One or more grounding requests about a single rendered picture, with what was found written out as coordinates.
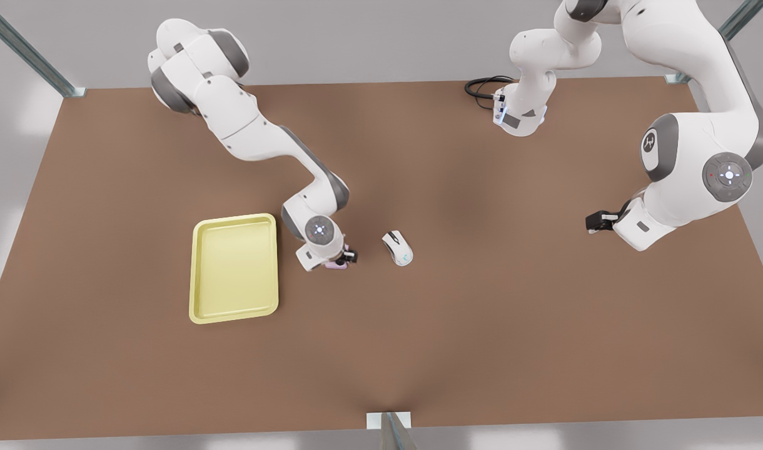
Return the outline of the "white computer mouse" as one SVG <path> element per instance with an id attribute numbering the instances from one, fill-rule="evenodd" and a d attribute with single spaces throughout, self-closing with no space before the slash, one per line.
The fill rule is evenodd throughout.
<path id="1" fill-rule="evenodd" d="M 396 265 L 405 267 L 412 262 L 412 248 L 399 231 L 388 231 L 382 236 L 382 242 L 384 242 Z"/>

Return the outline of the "yellow rectangular tray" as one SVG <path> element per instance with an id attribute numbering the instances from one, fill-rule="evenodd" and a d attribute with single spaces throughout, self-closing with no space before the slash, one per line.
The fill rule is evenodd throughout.
<path id="1" fill-rule="evenodd" d="M 193 229 L 189 318 L 216 324 L 275 313 L 278 236 L 272 214 L 218 217 Z"/>

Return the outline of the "silver frame post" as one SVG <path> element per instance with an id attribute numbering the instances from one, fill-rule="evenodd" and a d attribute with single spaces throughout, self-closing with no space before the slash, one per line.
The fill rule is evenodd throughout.
<path id="1" fill-rule="evenodd" d="M 0 40 L 65 99 L 81 99 L 86 89 L 74 86 L 0 14 Z"/>
<path id="2" fill-rule="evenodd" d="M 736 10 L 718 28 L 719 34 L 730 42 L 763 9 L 763 0 L 742 0 Z M 667 84 L 688 84 L 691 77 L 682 72 L 664 75 Z"/>
<path id="3" fill-rule="evenodd" d="M 368 412 L 365 427 L 380 431 L 380 450 L 418 450 L 409 432 L 411 412 Z"/>

